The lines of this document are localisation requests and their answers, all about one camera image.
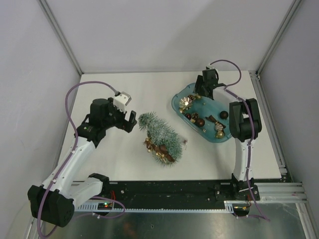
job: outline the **gold bauble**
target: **gold bauble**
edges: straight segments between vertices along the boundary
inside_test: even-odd
[[[215,138],[223,138],[225,137],[225,133],[223,131],[218,131],[215,135]]]
[[[195,98],[199,100],[199,99],[202,98],[202,96],[200,96],[199,94],[196,94],[196,95],[195,95]]]

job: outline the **brown bauble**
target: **brown bauble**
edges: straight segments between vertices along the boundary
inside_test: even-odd
[[[191,119],[191,114],[190,114],[190,113],[186,113],[186,114],[184,114],[184,116],[185,116],[186,118],[188,118],[189,120]]]
[[[203,127],[205,125],[205,120],[203,120],[202,118],[197,118],[195,121],[195,125],[197,127]]]
[[[227,111],[222,111],[220,114],[219,114],[219,117],[223,120],[227,119],[228,118],[228,112]]]

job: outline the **christmas ornament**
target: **christmas ornament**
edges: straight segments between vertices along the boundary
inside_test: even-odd
[[[224,127],[223,127],[223,125],[221,123],[216,122],[215,123],[215,129],[216,129],[216,131],[223,131]]]
[[[139,117],[139,127],[147,132],[144,145],[157,162],[172,165],[180,160],[183,143],[165,120],[158,118],[154,112],[145,113]]]
[[[190,113],[186,113],[186,114],[184,114],[184,116],[185,116],[186,118],[188,118],[189,120],[191,119],[191,114],[190,114]]]
[[[200,96],[199,94],[196,94],[196,95],[195,95],[195,98],[198,99],[198,100],[200,100],[200,99],[202,98],[202,96]]]
[[[191,101],[195,100],[195,96],[193,96],[193,95],[189,95],[188,97],[191,99]]]
[[[207,120],[209,120],[210,122],[217,122],[217,120],[213,117],[213,116],[209,116],[209,117],[205,117]]]
[[[202,118],[197,118],[195,120],[195,125],[197,127],[203,127],[205,125],[205,120],[203,120]]]
[[[194,119],[194,120],[197,119],[198,118],[198,113],[192,113],[191,114],[191,118]]]
[[[218,131],[215,135],[215,138],[223,138],[225,136],[225,133],[223,131]]]
[[[221,122],[217,121],[213,116],[205,117],[205,119],[207,119],[208,121],[213,122],[213,123],[219,123],[219,124],[221,124],[223,126],[223,128],[226,128],[226,125],[224,125]]]
[[[192,106],[192,100],[189,97],[184,97],[179,101],[179,108],[186,111]]]
[[[223,120],[227,119],[228,118],[228,112],[227,111],[220,112],[219,117],[221,119],[223,119]]]

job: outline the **metal floor plate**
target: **metal floor plate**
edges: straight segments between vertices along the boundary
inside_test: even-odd
[[[271,222],[231,214],[127,213],[112,220],[82,217],[58,228],[51,239],[304,239],[295,204],[260,205]],[[250,214],[256,214],[254,206]],[[51,230],[49,225],[44,231]]]

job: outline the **gold ornament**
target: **gold ornament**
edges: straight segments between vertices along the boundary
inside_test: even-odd
[[[225,136],[225,133],[223,131],[218,131],[215,135],[215,138],[223,138]]]
[[[216,122],[215,129],[216,131],[223,131],[224,127],[222,124]]]
[[[195,98],[198,99],[198,100],[200,100],[200,99],[202,98],[202,96],[200,96],[199,94],[196,94],[196,95],[195,95]]]
[[[192,113],[191,114],[191,118],[194,119],[194,120],[197,119],[198,118],[198,113]]]
[[[183,111],[188,110],[192,106],[192,101],[189,97],[184,97],[179,101],[179,108]]]

